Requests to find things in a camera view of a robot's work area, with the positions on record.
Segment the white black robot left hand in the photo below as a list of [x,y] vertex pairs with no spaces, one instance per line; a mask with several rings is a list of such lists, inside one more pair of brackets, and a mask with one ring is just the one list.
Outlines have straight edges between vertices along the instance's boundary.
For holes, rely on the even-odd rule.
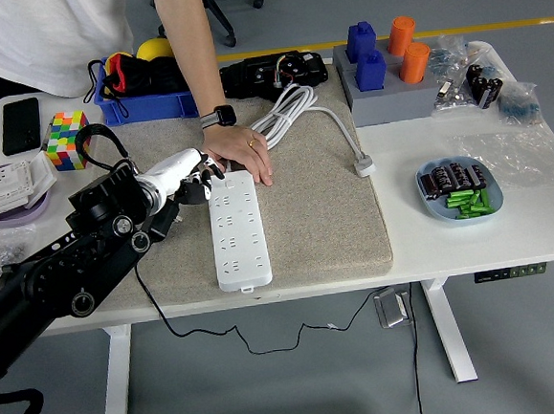
[[167,157],[145,173],[136,176],[137,181],[142,184],[147,196],[152,200],[151,215],[166,204],[168,196],[178,191],[181,182],[193,173],[198,173],[197,167],[200,164],[208,166],[219,179],[225,178],[213,158],[192,147]]

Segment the person's left hand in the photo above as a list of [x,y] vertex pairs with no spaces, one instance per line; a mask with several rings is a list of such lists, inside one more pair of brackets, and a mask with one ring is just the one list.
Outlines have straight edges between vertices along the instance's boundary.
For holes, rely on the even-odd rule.
[[203,137],[202,148],[211,158],[241,164],[256,183],[272,185],[273,169],[266,137],[242,125],[213,125],[203,130]]

